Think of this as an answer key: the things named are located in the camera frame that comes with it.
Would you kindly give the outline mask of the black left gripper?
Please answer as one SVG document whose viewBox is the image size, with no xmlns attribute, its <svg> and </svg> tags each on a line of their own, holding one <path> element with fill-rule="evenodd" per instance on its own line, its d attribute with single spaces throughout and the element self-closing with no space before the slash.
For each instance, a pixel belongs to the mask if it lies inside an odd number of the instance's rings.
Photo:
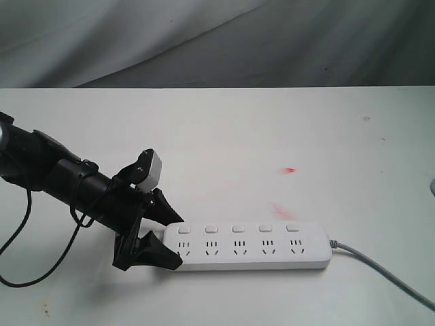
<svg viewBox="0 0 435 326">
<path fill-rule="evenodd" d="M 184 222 L 161 189 L 155 188 L 147 194 L 135 193 L 126 202 L 114 191 L 107 191 L 86 212 L 116 233 L 114 267 L 126 271 L 133 266 L 154 266 L 174 271 L 182 265 L 179 254 L 163 245 L 155 233 L 139 237 L 143 217 L 163 226 Z"/>
</svg>

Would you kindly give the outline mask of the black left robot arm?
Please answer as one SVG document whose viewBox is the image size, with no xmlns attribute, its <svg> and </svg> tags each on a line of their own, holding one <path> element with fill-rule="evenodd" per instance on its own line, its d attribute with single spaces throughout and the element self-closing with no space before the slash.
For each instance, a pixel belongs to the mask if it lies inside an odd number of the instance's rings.
<svg viewBox="0 0 435 326">
<path fill-rule="evenodd" d="M 1 114 L 1 178 L 34 192 L 45 192 L 116 233 L 113 265 L 156 266 L 176 270 L 181 257 L 153 232 L 138 236 L 142 219 L 168 226 L 182 218 L 157 185 L 162 161 L 153 149 L 113 177 L 82 160 L 47 134 L 25 131 Z"/>
</svg>

